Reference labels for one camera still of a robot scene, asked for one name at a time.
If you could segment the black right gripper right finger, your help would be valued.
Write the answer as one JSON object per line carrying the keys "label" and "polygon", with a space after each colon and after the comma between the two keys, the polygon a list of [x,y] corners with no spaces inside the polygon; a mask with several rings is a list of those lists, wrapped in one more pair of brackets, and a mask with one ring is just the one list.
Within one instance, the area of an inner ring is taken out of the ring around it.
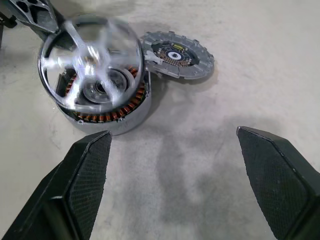
{"label": "black right gripper right finger", "polygon": [[278,240],[320,238],[320,173],[285,138],[238,126],[246,173]]}

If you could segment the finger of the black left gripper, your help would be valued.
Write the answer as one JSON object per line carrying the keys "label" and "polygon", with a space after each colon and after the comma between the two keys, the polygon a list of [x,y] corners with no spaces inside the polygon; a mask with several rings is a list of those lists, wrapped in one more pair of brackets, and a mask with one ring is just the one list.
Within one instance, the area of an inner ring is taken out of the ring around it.
{"label": "finger of the black left gripper", "polygon": [[49,0],[8,0],[7,8],[26,26],[45,33],[59,29],[55,8]]}

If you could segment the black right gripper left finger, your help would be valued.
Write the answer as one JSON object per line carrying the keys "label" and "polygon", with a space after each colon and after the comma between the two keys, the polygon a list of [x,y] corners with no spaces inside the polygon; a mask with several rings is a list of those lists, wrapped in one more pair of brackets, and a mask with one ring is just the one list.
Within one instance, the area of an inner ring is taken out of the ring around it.
{"label": "black right gripper left finger", "polygon": [[101,204],[112,134],[76,141],[38,184],[5,240],[88,240]]}

